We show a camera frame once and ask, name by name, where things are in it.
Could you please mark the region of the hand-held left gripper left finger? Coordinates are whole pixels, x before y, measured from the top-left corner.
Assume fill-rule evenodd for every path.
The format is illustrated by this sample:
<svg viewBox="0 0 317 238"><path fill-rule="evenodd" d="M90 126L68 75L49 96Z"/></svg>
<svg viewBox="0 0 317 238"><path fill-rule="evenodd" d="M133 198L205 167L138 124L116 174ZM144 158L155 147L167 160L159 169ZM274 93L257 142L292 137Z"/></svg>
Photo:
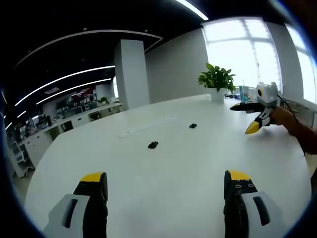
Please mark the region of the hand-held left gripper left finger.
<svg viewBox="0 0 317 238"><path fill-rule="evenodd" d="M81 178L72 194L66 194L49 212L43 230L47 238L105 238L107 226L107 174Z"/></svg>

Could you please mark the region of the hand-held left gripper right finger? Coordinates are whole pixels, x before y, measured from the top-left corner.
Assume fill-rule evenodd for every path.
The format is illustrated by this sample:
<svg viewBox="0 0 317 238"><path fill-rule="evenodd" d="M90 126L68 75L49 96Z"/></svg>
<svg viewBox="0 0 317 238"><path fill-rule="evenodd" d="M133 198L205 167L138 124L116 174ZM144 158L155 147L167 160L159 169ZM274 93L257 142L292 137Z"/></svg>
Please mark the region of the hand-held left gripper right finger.
<svg viewBox="0 0 317 238"><path fill-rule="evenodd" d="M264 191L256 189L249 175L226 170L223 197L226 238L284 237L281 208Z"/></svg>

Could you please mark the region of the person's right hand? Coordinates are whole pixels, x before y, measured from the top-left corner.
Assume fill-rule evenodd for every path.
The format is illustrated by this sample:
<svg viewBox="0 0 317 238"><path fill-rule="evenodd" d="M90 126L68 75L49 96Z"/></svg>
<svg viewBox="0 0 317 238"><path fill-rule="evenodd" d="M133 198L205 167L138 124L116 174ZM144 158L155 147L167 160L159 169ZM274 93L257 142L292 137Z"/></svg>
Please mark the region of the person's right hand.
<svg viewBox="0 0 317 238"><path fill-rule="evenodd" d="M287 109L276 107L270 114L270 119L275 125L285 127L292 136L298 135L300 124L296 117Z"/></svg>

